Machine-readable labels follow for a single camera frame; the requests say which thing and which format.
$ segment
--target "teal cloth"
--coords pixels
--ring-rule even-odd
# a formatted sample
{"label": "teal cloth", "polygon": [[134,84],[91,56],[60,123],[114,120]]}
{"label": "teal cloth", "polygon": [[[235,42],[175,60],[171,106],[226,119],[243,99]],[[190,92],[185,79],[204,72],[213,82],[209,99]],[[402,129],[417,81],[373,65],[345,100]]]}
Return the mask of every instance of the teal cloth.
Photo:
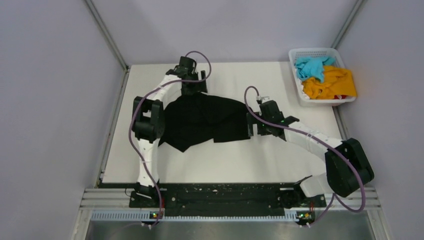
{"label": "teal cloth", "polygon": [[324,82],[323,66],[332,65],[336,60],[331,56],[302,56],[296,60],[294,66],[297,68],[297,77],[303,81],[314,77]]}

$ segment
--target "white plastic basket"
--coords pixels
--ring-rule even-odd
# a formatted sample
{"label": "white plastic basket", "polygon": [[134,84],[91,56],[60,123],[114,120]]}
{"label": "white plastic basket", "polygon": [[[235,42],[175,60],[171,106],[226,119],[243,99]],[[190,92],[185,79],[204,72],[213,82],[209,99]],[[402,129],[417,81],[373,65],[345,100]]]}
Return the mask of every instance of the white plastic basket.
{"label": "white plastic basket", "polygon": [[299,57],[322,57],[330,56],[335,58],[333,66],[338,68],[345,68],[342,62],[339,52],[334,48],[329,47],[313,47],[313,48],[296,48],[288,52],[288,58],[290,59],[291,71],[294,76],[294,83],[297,88],[297,98],[299,103],[303,107],[314,107],[314,106],[338,106],[343,103],[352,102],[356,99],[354,96],[348,96],[345,99],[307,99],[304,97],[302,88],[302,81],[297,77],[295,62]]}

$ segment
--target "gray floor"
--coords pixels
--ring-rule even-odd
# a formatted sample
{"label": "gray floor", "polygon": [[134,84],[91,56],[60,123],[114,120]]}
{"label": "gray floor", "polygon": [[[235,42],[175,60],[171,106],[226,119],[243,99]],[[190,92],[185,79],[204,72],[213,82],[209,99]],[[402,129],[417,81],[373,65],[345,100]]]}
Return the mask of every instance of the gray floor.
{"label": "gray floor", "polygon": [[310,229],[286,222],[161,222],[149,230],[130,222],[91,222],[87,240],[373,240],[367,213],[329,212]]}

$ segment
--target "white wall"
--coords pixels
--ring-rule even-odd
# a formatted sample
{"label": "white wall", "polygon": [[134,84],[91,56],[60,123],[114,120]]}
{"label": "white wall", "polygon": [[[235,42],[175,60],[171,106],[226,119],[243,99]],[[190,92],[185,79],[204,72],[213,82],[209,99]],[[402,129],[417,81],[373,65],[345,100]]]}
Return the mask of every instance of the white wall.
{"label": "white wall", "polygon": [[0,239],[69,239],[122,70],[82,0],[1,1]]}
{"label": "white wall", "polygon": [[213,62],[288,61],[330,46],[356,0],[94,0],[128,64],[174,63],[191,50]]}
{"label": "white wall", "polygon": [[370,0],[339,48],[358,99],[341,106],[375,171],[395,239],[422,239],[424,1]]}

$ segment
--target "black cloth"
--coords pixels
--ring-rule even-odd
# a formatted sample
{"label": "black cloth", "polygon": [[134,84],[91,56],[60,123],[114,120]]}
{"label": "black cloth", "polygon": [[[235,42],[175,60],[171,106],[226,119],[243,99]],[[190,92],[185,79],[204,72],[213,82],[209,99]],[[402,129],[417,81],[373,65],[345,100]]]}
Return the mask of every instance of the black cloth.
{"label": "black cloth", "polygon": [[200,92],[182,95],[164,112],[165,132],[159,145],[165,142],[181,152],[210,139],[225,143],[250,138],[246,105],[233,99]]}

